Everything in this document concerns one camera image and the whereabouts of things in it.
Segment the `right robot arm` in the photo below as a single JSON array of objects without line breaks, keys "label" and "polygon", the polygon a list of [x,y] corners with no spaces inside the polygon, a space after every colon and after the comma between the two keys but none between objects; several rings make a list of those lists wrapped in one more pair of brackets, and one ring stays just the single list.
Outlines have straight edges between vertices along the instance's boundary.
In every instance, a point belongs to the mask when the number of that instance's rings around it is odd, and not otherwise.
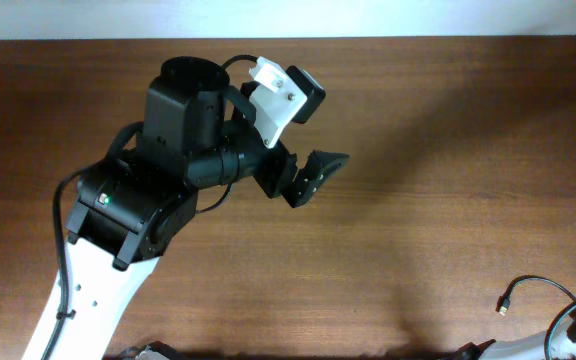
[{"label": "right robot arm", "polygon": [[545,331],[513,341],[469,343],[443,359],[545,360],[576,359],[576,300],[564,307]]}]

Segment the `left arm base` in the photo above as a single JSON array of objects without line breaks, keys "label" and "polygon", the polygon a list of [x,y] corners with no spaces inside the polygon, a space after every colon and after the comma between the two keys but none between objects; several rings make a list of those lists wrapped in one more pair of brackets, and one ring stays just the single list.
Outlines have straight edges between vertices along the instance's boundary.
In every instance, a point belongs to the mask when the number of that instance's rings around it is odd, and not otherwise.
[{"label": "left arm base", "polygon": [[173,347],[155,341],[143,347],[129,347],[117,355],[120,360],[186,360],[186,357]]}]

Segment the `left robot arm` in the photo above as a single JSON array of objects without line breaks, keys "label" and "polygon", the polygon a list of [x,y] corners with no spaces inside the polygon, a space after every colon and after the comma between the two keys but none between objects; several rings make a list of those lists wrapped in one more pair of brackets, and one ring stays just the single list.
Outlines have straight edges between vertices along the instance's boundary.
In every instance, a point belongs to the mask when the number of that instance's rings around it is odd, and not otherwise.
[{"label": "left robot arm", "polygon": [[52,202],[58,272],[25,357],[102,358],[137,290],[199,214],[202,190],[230,191],[250,177],[267,197],[305,205],[348,156],[315,150],[299,166],[280,138],[325,96],[306,70],[264,57],[251,58],[240,86],[226,65],[166,60],[147,89],[143,120],[67,177],[76,187],[70,213]]}]

